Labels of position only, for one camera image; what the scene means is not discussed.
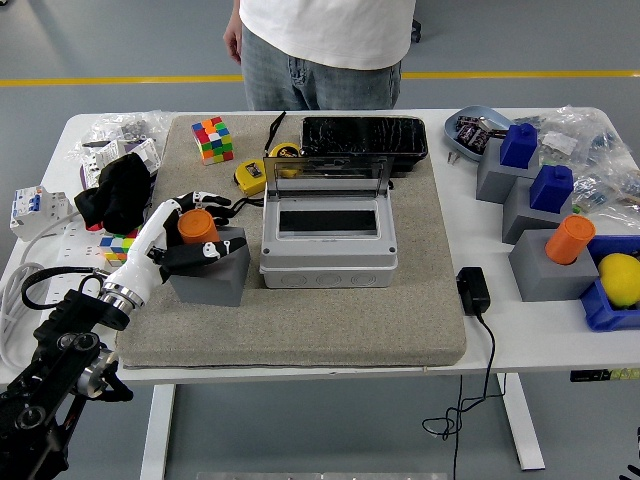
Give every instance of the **table leg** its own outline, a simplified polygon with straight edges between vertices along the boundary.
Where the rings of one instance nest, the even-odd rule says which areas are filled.
[[[164,479],[175,392],[176,386],[173,384],[156,385],[153,388],[140,480]]]
[[[503,389],[505,375],[507,377],[506,393]],[[500,390],[505,394],[502,399],[509,418],[511,434],[516,444],[516,452],[520,459],[520,468],[522,470],[543,470],[545,468],[544,460],[536,431],[533,428],[527,399],[524,396],[524,390],[522,390],[520,376],[517,373],[499,373],[498,383]]]

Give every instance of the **gray floor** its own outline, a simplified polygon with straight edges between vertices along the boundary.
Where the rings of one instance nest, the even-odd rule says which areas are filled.
[[[230,3],[9,0],[0,7],[0,80],[239,73],[221,41]],[[406,72],[640,70],[635,0],[418,0],[416,17],[423,40],[409,52]],[[639,81],[407,80],[398,107],[593,106],[638,152]],[[38,184],[68,118],[245,108],[240,83],[0,88],[0,265],[14,243],[13,191]],[[479,391],[478,377],[466,380],[469,394]],[[522,381],[547,469],[519,472],[493,399],[465,417],[458,478],[605,479],[640,464],[638,382],[571,384],[568,372]],[[138,477],[151,387],[135,390],[127,405],[89,405],[71,444],[72,468],[60,478]],[[167,478],[225,470],[450,472],[453,441],[432,438],[420,422],[440,415],[456,393],[454,377],[183,386]]]

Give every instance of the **gray foam mat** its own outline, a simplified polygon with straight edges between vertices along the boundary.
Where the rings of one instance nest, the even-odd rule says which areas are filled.
[[[238,164],[261,158],[276,115],[222,114],[235,159],[203,166],[191,125],[170,129],[154,204],[191,191],[241,198]],[[285,117],[272,145],[299,142],[302,116]],[[262,210],[247,205],[231,225],[245,229],[251,263],[239,307],[181,303],[170,284],[118,333],[129,367],[440,366],[466,350],[462,309],[429,159],[394,179],[398,269],[388,288],[267,289],[258,273]]]

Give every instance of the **power adapter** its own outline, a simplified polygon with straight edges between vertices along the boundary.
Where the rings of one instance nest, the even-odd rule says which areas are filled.
[[[466,315],[487,311],[491,305],[491,297],[481,267],[463,267],[456,277],[456,283]]]

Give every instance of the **orange cup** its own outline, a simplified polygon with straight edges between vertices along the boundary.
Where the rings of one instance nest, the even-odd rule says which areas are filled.
[[[547,257],[560,265],[571,265],[596,234],[588,218],[569,215],[544,247]]]
[[[189,210],[178,219],[178,231],[184,243],[219,242],[213,217],[200,208]]]

